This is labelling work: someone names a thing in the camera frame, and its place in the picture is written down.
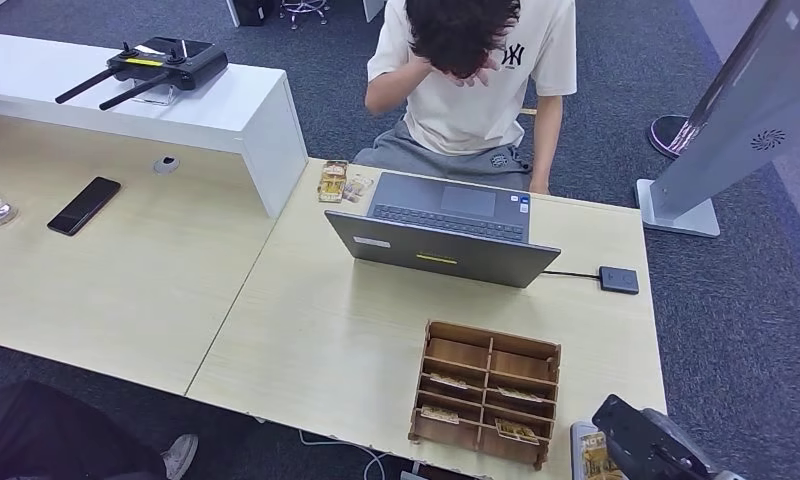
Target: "white t-shirt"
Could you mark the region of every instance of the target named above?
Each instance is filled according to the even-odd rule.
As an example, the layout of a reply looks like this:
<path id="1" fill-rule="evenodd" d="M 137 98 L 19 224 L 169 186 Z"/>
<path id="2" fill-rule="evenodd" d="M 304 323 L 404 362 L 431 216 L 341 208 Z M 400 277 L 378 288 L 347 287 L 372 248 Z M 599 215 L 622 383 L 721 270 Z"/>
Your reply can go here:
<path id="1" fill-rule="evenodd" d="M 408 63 L 412 50 L 406 0 L 388 0 L 376 53 L 368 62 L 368 82 Z M 488 86 L 457 87 L 431 73 L 409 95 L 403 117 L 412 138 L 445 155 L 479 153 L 518 145 L 524 129 L 517 118 L 529 78 L 539 96 L 577 91 L 574 0 L 522 0 L 518 23 L 507 31 L 505 51 L 491 57 L 499 71 L 488 71 Z"/>

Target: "chair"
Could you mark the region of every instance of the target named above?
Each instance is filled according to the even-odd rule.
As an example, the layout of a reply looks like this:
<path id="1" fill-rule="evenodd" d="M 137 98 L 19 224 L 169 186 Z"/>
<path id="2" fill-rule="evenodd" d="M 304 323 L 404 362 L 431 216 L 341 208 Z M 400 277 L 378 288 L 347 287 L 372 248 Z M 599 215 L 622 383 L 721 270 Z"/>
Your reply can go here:
<path id="1" fill-rule="evenodd" d="M 325 11 L 329 10 L 327 0 L 281 0 L 279 4 L 279 18 L 291 16 L 291 30 L 297 30 L 297 16 L 304 13 L 317 12 L 321 17 L 321 25 L 326 25 L 327 20 Z"/>

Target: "black router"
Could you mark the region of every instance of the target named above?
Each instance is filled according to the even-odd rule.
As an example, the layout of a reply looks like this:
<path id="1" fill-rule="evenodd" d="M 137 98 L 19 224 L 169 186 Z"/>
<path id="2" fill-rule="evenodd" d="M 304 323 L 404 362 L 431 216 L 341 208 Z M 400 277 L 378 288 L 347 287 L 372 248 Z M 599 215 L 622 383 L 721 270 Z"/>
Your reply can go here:
<path id="1" fill-rule="evenodd" d="M 123 51 L 108 60 L 105 70 L 56 97 L 56 103 L 64 103 L 112 76 L 121 82 L 142 82 L 100 104 L 100 110 L 108 110 L 156 85 L 194 90 L 214 78 L 228 64 L 226 53 L 211 43 L 153 37 L 129 48 L 123 42 Z"/>

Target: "white cable cord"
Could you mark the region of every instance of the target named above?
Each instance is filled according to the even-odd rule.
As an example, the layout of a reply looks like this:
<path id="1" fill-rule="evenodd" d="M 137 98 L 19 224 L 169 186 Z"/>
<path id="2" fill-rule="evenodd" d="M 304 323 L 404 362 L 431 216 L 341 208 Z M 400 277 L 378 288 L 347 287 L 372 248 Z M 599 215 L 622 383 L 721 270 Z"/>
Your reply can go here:
<path id="1" fill-rule="evenodd" d="M 373 459 L 371 459 L 371 461 L 368 462 L 367 465 L 365 465 L 365 472 L 364 472 L 362 478 L 364 480 L 368 480 L 368 471 L 371 469 L 371 465 L 376 463 L 379 466 L 380 473 L 382 474 L 382 480 L 385 480 L 385 468 L 383 468 L 382 461 L 380 460 L 380 458 L 388 455 L 387 453 L 383 453 L 383 454 L 377 456 L 377 454 L 373 453 L 372 451 L 368 450 L 365 447 L 360 447 L 359 445 L 356 445 L 355 443 L 342 442 L 340 440 L 334 440 L 334 441 L 331 441 L 331 442 L 307 442 L 305 439 L 303 439 L 303 431 L 302 430 L 297 430 L 297 433 L 300 434 L 300 443 L 302 443 L 303 445 L 309 446 L 309 447 L 320 446 L 320 445 L 349 445 L 351 447 L 358 448 L 359 450 L 361 450 L 361 451 L 367 453 L 368 455 L 370 455 L 371 457 L 373 457 Z"/>

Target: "wooden compartment box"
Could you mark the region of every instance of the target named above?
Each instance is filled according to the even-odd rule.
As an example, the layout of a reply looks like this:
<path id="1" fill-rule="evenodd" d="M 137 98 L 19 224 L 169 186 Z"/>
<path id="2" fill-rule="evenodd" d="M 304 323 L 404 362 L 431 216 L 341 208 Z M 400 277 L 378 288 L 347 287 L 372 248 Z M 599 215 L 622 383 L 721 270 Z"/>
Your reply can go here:
<path id="1" fill-rule="evenodd" d="M 559 345 L 430 321 L 409 439 L 496 455 L 541 470 L 556 416 Z M 434 419 L 425 407 L 453 416 Z M 538 445 L 501 436 L 498 419 L 524 425 Z"/>

